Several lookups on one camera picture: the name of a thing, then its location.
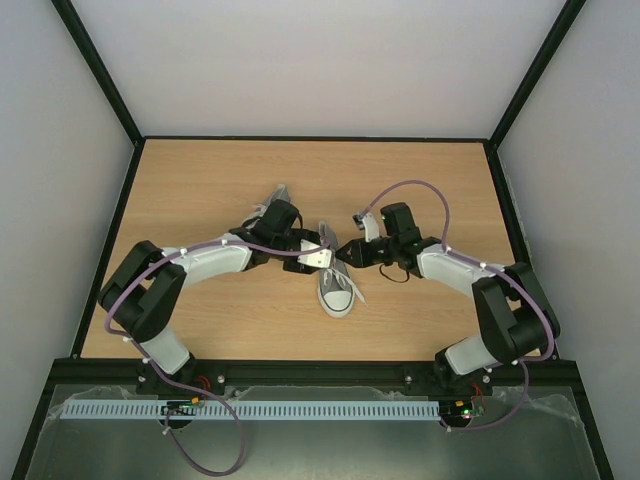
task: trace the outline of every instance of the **gray wall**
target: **gray wall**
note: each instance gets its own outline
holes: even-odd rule
[[[617,478],[640,445],[640,3],[590,0],[501,148]]]
[[[69,354],[131,151],[51,3],[0,2],[0,478]]]
[[[564,0],[74,0],[146,135],[491,134]]]

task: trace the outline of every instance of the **white rubber toe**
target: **white rubber toe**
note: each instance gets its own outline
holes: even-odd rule
[[[345,291],[336,291],[322,296],[320,287],[318,287],[318,299],[325,312],[334,318],[342,318],[353,308],[355,295]]]

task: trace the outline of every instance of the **sneaker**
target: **sneaker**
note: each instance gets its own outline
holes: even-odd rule
[[[278,187],[273,192],[271,192],[271,195],[269,195],[264,200],[264,202],[251,206],[252,208],[255,208],[255,212],[253,212],[251,215],[249,215],[247,218],[245,218],[242,221],[242,226],[245,228],[252,228],[256,224],[258,219],[262,215],[264,215],[264,212],[267,210],[267,207],[269,206],[269,204],[277,199],[284,200],[285,202],[291,203],[291,196],[287,191],[287,186],[282,183],[278,185]]]
[[[326,222],[320,222],[318,233],[322,241],[329,243],[334,252],[338,249],[338,237]],[[347,315],[353,308],[356,295],[366,303],[362,293],[349,277],[347,266],[342,260],[334,258],[331,267],[318,273],[318,299],[322,308],[332,317],[341,318]]]

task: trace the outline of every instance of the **wooden table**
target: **wooden table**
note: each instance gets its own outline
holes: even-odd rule
[[[185,246],[238,226],[278,183],[288,185],[306,228],[326,220],[343,244],[362,236],[351,216],[406,179],[444,192],[454,248],[513,262],[479,143],[148,140],[106,278],[140,240]],[[398,201],[412,208],[423,236],[441,236],[443,208],[431,191],[400,188],[374,212]],[[430,360],[477,332],[472,300],[448,287],[417,278],[395,284],[377,268],[350,271],[367,304],[356,301],[345,318],[320,307],[317,274],[284,272],[271,260],[184,290],[171,326],[198,358],[246,360]],[[388,273],[404,277],[397,267]],[[135,357],[104,332],[104,317],[96,308],[82,356]]]

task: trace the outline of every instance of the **shoe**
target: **shoe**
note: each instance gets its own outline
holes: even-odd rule
[[[328,243],[334,252],[338,249],[338,237],[326,222],[318,225],[320,239]],[[342,318],[353,308],[356,295],[363,303],[364,297],[349,277],[347,266],[342,260],[333,259],[332,266],[320,270],[318,278],[318,299],[322,308],[334,318]]]
[[[271,202],[273,202],[274,200],[284,200],[285,202],[291,203],[291,196],[289,195],[289,192],[287,191],[287,186],[284,184],[280,184],[276,187],[276,189],[271,192],[271,195],[269,195],[264,202],[262,203],[258,203],[256,205],[252,205],[252,208],[255,208],[255,212],[253,212],[251,215],[249,215],[247,218],[245,218],[242,221],[242,226],[245,228],[252,228],[256,222],[258,221],[258,219],[264,215],[264,212],[267,210],[267,207],[269,206],[269,204],[271,204]]]

